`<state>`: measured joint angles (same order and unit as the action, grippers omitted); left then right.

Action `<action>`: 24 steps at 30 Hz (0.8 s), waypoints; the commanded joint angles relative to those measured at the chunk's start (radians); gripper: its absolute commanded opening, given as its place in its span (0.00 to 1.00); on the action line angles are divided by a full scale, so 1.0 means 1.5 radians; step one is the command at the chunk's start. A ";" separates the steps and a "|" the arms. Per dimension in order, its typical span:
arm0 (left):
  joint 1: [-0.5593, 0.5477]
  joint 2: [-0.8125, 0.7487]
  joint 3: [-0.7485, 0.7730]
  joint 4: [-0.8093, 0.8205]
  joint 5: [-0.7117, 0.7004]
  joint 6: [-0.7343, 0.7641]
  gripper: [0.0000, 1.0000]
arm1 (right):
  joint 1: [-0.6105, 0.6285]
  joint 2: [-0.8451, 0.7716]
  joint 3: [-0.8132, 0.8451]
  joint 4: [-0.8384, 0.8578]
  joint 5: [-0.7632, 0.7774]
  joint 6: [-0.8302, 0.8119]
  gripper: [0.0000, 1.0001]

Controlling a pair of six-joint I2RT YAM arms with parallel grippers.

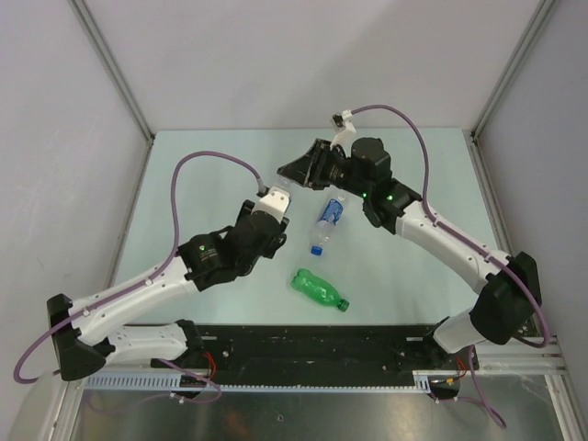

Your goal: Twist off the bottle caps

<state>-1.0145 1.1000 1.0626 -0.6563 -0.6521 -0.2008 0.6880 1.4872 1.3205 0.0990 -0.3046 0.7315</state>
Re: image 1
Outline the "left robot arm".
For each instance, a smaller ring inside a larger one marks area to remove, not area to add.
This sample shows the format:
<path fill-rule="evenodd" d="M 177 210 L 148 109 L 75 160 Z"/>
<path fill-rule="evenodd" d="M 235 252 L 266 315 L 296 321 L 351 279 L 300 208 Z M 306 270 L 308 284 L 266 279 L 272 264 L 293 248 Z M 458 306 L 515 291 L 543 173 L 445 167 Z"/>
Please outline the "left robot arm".
<path fill-rule="evenodd" d="M 133 326 L 131 321 L 168 300 L 249 275 L 261 257 L 285 243 L 287 194 L 271 188 L 246 200 L 234 225 L 192 237 L 152 273 L 79 300 L 48 299 L 51 340 L 64 381 L 83 379 L 113 363 L 163 358 L 195 366 L 203 356 L 190 321 Z"/>

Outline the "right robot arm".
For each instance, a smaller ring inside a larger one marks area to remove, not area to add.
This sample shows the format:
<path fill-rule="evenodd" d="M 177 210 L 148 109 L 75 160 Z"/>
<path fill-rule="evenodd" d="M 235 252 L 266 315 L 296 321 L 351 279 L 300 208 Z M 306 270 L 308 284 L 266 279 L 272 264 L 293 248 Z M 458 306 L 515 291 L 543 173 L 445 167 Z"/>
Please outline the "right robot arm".
<path fill-rule="evenodd" d="M 492 250 L 434 213 L 424 197 L 393 177 L 381 140 L 360 138 L 345 155 L 342 147 L 318 139 L 277 173 L 301 187 L 333 186 L 362 198 L 372 226 L 425 249 L 477 294 L 470 309 L 444 319 L 428 335 L 424 359 L 431 367 L 446 368 L 466 346 L 508 343 L 540 308 L 536 260 L 524 252 L 511 256 Z"/>

